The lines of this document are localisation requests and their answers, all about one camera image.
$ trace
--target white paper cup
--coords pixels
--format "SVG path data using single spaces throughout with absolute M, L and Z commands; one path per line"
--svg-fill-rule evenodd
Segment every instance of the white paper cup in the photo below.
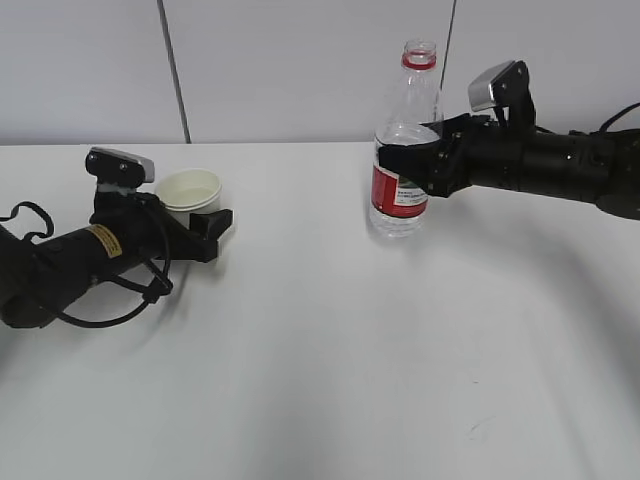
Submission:
M 189 215 L 192 213 L 220 210 L 221 190 L 222 183 L 215 173 L 194 168 L 164 178 L 156 186 L 155 194 L 169 214 L 189 228 Z

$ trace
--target white wall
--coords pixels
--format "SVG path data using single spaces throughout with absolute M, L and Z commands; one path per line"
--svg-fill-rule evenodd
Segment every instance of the white wall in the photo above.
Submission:
M 369 139 L 403 42 L 442 59 L 452 1 L 165 0 L 193 141 Z M 5 3 L 0 144 L 184 142 L 155 0 Z M 640 101 L 638 18 L 634 0 L 459 0 L 445 112 L 524 59 L 539 123 L 593 130 Z
M 194 142 L 368 140 L 404 42 L 451 0 L 165 0 Z
M 183 142 L 154 0 L 11 0 L 0 143 Z
M 488 67 L 527 62 L 538 123 L 596 130 L 640 101 L 637 0 L 459 0 L 445 81 L 448 115 L 469 110 L 467 86 Z M 614 129 L 640 126 L 640 112 Z

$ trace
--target plastic water bottle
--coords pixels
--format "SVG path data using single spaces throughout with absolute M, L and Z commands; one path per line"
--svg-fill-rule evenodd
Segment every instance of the plastic water bottle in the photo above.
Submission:
M 406 237 L 418 230 L 427 208 L 427 194 L 413 182 L 380 168 L 382 145 L 415 145 L 438 141 L 442 134 L 436 45 L 409 40 L 402 55 L 402 76 L 394 89 L 390 114 L 376 129 L 369 218 L 390 237 Z

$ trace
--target white table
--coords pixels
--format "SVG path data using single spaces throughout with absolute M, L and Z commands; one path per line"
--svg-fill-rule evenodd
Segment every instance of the white table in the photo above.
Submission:
M 640 223 L 476 188 L 388 242 L 369 144 L 119 148 L 216 171 L 235 232 L 129 324 L 0 326 L 1 479 L 640 476 Z M 2 211 L 84 226 L 87 151 L 1 148 Z

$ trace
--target black cable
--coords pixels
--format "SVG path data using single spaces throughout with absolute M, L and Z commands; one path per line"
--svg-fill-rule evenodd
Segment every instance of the black cable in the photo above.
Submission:
M 620 112 L 616 113 L 613 117 L 611 117 L 609 120 L 607 120 L 606 122 L 604 122 L 602 124 L 602 126 L 600 127 L 600 130 L 598 130 L 598 132 L 605 133 L 607 130 L 609 130 L 609 127 L 611 125 L 613 125 L 615 122 L 617 122 L 622 117 L 624 117 L 627 113 L 631 112 L 632 110 L 635 110 L 638 107 L 640 107 L 640 102 L 634 103 L 633 105 L 629 105 L 627 108 L 625 108 L 625 109 L 621 110 Z
M 162 235 L 162 243 L 164 248 L 164 265 L 162 267 L 162 273 L 165 276 L 167 276 L 169 274 L 169 269 L 171 268 L 171 249 L 169 247 L 169 237 L 167 236 L 167 231 L 164 228 L 164 225 L 162 224 L 162 222 L 158 220 L 158 218 L 153 212 L 145 208 L 142 208 L 142 211 L 149 216 L 149 218 L 153 221 L 153 223 L 155 223 L 155 225 L 158 227 L 158 230 L 160 230 L 160 233 Z M 100 322 L 89 322 L 87 320 L 81 320 L 79 318 L 73 317 L 64 312 L 57 311 L 57 309 L 52 310 L 50 308 L 46 308 L 46 305 L 42 304 L 42 302 L 40 301 L 38 303 L 40 303 L 40 305 L 43 306 L 45 310 L 47 310 L 52 315 L 55 315 L 63 322 L 66 322 L 70 325 L 73 325 L 75 327 L 80 327 L 80 328 L 109 328 L 109 327 L 115 327 L 116 325 L 122 325 L 123 323 L 131 320 L 132 318 L 140 315 L 144 311 L 144 309 L 150 305 L 148 301 L 144 300 L 140 305 L 138 305 L 135 309 L 133 309 L 131 312 L 127 313 L 126 315 L 123 315 L 118 318 L 114 318 L 112 320 L 104 320 Z
M 13 220 L 14 218 L 16 218 L 18 216 L 18 213 L 20 212 L 20 207 L 26 207 L 29 210 L 33 211 L 36 215 L 38 215 L 44 221 L 47 227 L 46 232 L 44 233 L 29 232 L 22 238 L 22 240 L 31 242 L 31 240 L 33 240 L 33 237 L 38 237 L 44 240 L 46 238 L 53 236 L 54 229 L 53 229 L 53 220 L 51 219 L 51 215 L 49 215 L 44 210 L 44 208 L 42 208 L 40 205 L 33 202 L 20 202 L 19 204 L 17 204 L 15 207 L 11 209 L 11 213 L 9 214 L 8 217 L 0 217 L 0 223 L 8 222 L 9 220 Z

